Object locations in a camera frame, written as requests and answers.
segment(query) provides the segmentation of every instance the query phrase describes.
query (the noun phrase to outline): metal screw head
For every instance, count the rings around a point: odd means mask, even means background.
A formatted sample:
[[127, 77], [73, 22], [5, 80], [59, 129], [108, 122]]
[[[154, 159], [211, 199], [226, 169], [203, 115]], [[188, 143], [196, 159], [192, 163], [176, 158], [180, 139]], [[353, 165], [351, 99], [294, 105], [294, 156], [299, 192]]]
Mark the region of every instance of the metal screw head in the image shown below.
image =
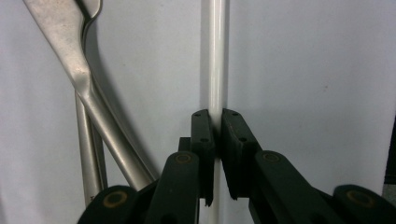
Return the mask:
[[280, 161], [280, 158], [276, 154], [272, 154], [272, 153], [264, 153], [264, 154], [262, 154], [262, 158], [265, 161], [269, 161], [269, 162], [279, 162]]
[[103, 205], [107, 208], [115, 208], [126, 202], [128, 195], [121, 190], [111, 192], [103, 199]]
[[177, 163], [184, 164], [191, 162], [192, 158], [189, 154], [181, 154], [176, 156]]
[[373, 197], [354, 189], [348, 191], [346, 193], [346, 196], [350, 201], [362, 207], [372, 208], [375, 205], [375, 200], [373, 199]]

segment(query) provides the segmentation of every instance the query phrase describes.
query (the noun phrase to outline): white wall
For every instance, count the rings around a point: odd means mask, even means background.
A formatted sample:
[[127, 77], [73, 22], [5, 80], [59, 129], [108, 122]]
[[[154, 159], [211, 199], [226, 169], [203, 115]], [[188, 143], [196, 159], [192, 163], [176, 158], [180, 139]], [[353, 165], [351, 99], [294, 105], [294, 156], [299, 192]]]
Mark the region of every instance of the white wall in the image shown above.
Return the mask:
[[[206, 9], [206, 0], [105, 1], [89, 36], [92, 70], [158, 170], [190, 135], [191, 113], [207, 107]], [[381, 191], [395, 9], [231, 1], [227, 107], [328, 193], [349, 183]], [[23, 2], [3, 0], [0, 15], [0, 223], [74, 223], [84, 200], [73, 88]], [[110, 185], [126, 184], [107, 158]], [[247, 200], [222, 190], [224, 223], [251, 223]]]

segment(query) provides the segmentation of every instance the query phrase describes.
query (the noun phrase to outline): stainless steel fork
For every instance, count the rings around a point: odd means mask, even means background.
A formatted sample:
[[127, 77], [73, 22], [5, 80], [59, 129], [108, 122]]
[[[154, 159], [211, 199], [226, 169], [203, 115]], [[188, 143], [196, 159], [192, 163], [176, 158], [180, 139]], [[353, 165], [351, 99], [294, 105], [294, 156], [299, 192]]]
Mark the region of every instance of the stainless steel fork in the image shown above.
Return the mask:
[[57, 54], [76, 90], [78, 110], [85, 110], [78, 112], [79, 118], [88, 118], [86, 114], [89, 115], [131, 187], [140, 190], [153, 182], [156, 176], [149, 169], [152, 166], [141, 159], [135, 146], [120, 129], [94, 83], [83, 53], [83, 29], [87, 28], [84, 13], [92, 18], [90, 10], [94, 7], [89, 6], [98, 6], [98, 0], [85, 0], [82, 1], [83, 5], [74, 0], [24, 0], [24, 3]]

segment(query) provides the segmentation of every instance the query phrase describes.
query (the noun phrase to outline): vertical pole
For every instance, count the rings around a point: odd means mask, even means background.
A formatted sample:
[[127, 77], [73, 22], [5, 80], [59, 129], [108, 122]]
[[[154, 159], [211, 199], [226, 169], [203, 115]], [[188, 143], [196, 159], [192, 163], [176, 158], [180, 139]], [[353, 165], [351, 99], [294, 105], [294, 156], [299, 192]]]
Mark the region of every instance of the vertical pole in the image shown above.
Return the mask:
[[[212, 119], [215, 135], [221, 130], [223, 108], [224, 71], [224, 25], [226, 0], [210, 0], [209, 37], [209, 116]], [[215, 160], [214, 200], [209, 211], [209, 224], [219, 223], [219, 181], [220, 159]]]

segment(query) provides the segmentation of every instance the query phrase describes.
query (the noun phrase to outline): metal utensil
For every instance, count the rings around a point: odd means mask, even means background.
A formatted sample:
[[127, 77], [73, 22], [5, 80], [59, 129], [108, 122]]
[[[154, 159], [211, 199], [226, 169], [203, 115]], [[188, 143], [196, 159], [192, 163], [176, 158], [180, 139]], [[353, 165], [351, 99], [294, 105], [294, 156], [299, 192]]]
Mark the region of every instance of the metal utensil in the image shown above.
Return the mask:
[[[81, 46], [85, 51], [88, 28], [100, 12], [101, 0], [77, 0], [84, 15]], [[100, 134], [93, 126], [84, 104], [76, 95], [76, 110], [78, 122], [78, 140], [81, 157], [82, 183], [84, 186], [85, 205], [88, 206], [93, 198], [107, 188], [106, 163], [103, 142]]]
[[71, 0], [24, 0], [24, 3], [64, 66], [128, 183], [140, 190], [153, 182], [153, 173], [128, 142], [94, 84], [81, 47], [84, 16], [78, 4]]

